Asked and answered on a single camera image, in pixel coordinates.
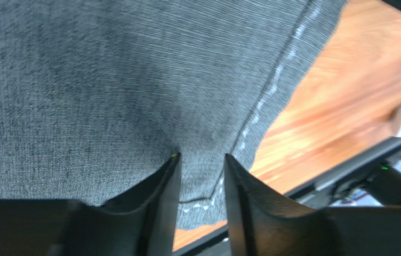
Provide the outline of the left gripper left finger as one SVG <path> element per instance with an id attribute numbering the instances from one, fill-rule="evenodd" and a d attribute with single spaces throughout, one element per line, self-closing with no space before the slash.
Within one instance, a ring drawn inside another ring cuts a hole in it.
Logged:
<path id="1" fill-rule="evenodd" d="M 48 255 L 171 255 L 181 154 L 101 206 L 69 202 L 69 218 Z"/>

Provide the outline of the grey stitched cloth napkin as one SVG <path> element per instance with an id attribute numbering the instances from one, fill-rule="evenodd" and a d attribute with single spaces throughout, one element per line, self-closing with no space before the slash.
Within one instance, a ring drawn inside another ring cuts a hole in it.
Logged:
<path id="1" fill-rule="evenodd" d="M 182 155 L 177 227 L 226 219 L 345 1 L 0 1 L 0 198 L 90 205 Z"/>

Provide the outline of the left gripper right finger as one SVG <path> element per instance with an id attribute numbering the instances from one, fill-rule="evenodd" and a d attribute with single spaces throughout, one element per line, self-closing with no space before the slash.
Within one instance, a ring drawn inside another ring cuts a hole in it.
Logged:
<path id="1" fill-rule="evenodd" d="M 325 218 L 267 186 L 230 154 L 224 189 L 233 255 L 328 255 Z"/>

